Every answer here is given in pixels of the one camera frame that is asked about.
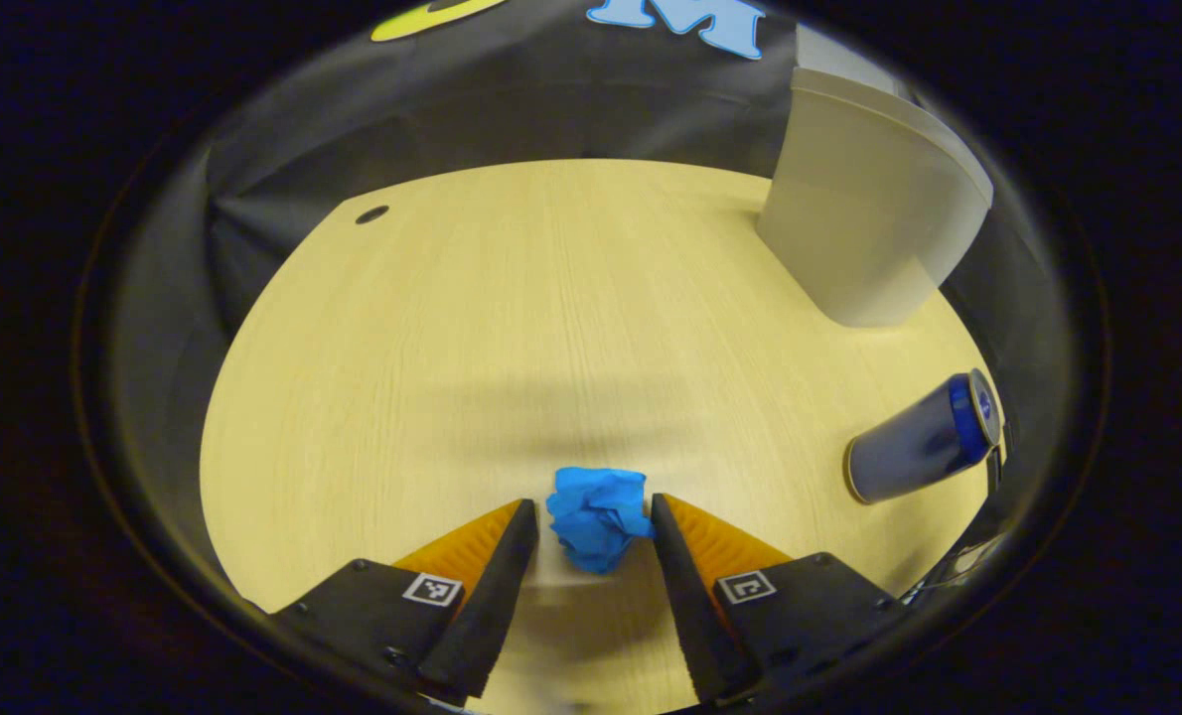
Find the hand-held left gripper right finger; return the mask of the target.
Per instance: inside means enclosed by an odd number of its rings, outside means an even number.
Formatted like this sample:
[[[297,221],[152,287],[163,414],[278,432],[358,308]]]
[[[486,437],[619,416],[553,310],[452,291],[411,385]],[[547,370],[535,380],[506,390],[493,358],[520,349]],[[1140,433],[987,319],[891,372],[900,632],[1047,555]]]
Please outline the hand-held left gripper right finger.
[[[654,545],[701,706],[808,685],[905,620],[903,602],[829,552],[795,558],[669,494]]]

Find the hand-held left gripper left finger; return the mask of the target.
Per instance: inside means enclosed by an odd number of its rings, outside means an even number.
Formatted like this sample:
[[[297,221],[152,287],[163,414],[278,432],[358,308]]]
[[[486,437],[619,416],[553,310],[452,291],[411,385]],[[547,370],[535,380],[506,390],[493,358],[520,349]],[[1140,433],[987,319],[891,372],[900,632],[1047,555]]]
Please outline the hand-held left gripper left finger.
[[[387,684],[465,706],[491,680],[537,542],[535,502],[518,499],[394,564],[355,558],[272,617]]]

